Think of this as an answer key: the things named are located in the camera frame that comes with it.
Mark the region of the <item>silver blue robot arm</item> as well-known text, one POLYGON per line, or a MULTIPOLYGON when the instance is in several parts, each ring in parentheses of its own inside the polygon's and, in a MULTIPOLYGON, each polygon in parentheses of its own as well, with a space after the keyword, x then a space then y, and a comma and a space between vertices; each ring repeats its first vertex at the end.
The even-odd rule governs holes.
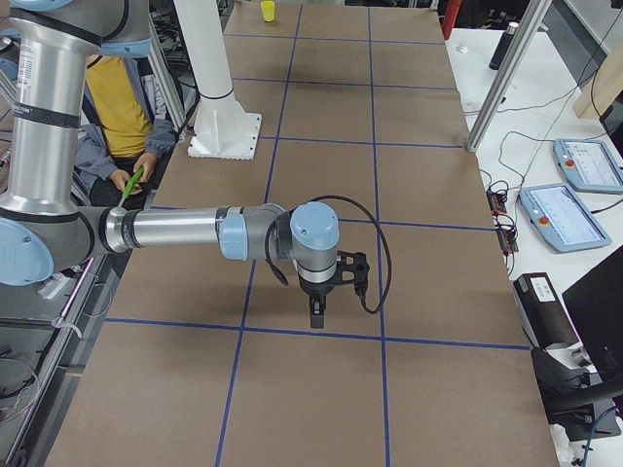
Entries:
POLYGON ((25 286, 107 253, 216 244, 232 260, 290 260, 324 325, 326 297, 345 257, 335 211, 309 201, 292 211, 252 207, 125 210, 71 199, 87 61, 150 51, 144 1, 16 1, 21 36, 7 191, 1 197, 1 280, 25 286))

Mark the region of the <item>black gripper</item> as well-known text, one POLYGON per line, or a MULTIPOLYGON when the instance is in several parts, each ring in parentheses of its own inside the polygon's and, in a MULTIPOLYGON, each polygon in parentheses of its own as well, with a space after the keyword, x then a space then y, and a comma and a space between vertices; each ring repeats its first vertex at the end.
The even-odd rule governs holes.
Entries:
POLYGON ((325 326, 325 298, 330 294, 334 285, 329 281, 314 283, 299 277, 301 289, 310 296, 310 326, 312 328, 323 328, 325 326))

